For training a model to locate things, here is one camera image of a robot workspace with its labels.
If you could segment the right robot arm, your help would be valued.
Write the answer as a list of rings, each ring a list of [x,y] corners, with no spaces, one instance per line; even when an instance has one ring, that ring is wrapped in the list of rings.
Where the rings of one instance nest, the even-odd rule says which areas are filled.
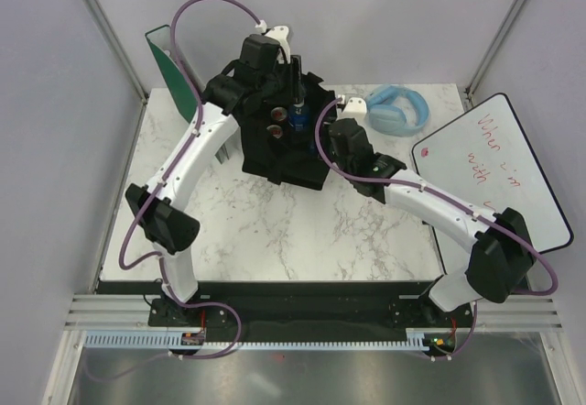
[[[378,153],[353,118],[328,124],[326,158],[363,196],[411,213],[468,253],[466,264],[437,278],[419,303],[421,319],[433,326],[463,304],[481,299],[503,303],[535,264],[525,218],[507,207],[500,213],[440,190],[402,161]]]

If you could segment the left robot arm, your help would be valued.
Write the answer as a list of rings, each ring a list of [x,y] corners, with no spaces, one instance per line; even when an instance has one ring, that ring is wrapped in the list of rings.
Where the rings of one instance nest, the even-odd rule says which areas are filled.
[[[241,52],[209,80],[196,97],[196,112],[188,129],[158,172],[143,186],[130,184],[125,198],[134,216],[120,249],[118,264],[130,270],[140,260],[126,262],[132,234],[142,229],[154,246],[162,288],[172,301],[169,315],[191,325],[201,315],[192,296],[199,288],[191,246],[200,223],[185,209],[202,173],[246,118],[264,105],[290,105],[297,98],[299,58],[292,54],[287,26],[275,26],[244,39]]]

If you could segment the Red Bull can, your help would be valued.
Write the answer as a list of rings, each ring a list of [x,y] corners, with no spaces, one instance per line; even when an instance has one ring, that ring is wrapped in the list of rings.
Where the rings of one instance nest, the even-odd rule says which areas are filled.
[[[274,107],[270,112],[271,121],[282,124],[288,120],[288,110],[285,107]]]
[[[272,138],[276,140],[281,140],[285,136],[285,130],[282,126],[279,125],[270,125],[266,128],[266,131]]]

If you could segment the blue label water bottle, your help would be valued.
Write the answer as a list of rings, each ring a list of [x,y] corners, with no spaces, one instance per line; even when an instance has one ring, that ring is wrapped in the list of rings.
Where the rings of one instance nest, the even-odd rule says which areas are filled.
[[[320,159],[320,153],[315,142],[315,135],[311,134],[309,139],[309,153],[315,159]]]

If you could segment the black canvas bag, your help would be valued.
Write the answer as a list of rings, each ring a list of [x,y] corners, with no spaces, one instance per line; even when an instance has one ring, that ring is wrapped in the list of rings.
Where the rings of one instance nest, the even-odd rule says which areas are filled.
[[[244,153],[242,171],[266,178],[279,185],[283,182],[320,191],[329,174],[330,168],[321,159],[309,153],[310,135],[315,135],[318,115],[334,99],[333,90],[321,86],[322,78],[308,72],[302,75],[306,90],[305,102],[310,107],[309,138],[300,145],[291,142],[291,127],[288,121],[277,124],[271,121],[270,112],[280,106],[276,102],[263,102],[260,109],[244,118],[240,126],[241,146]],[[281,140],[272,138],[266,128],[270,125],[282,126],[285,136]]]

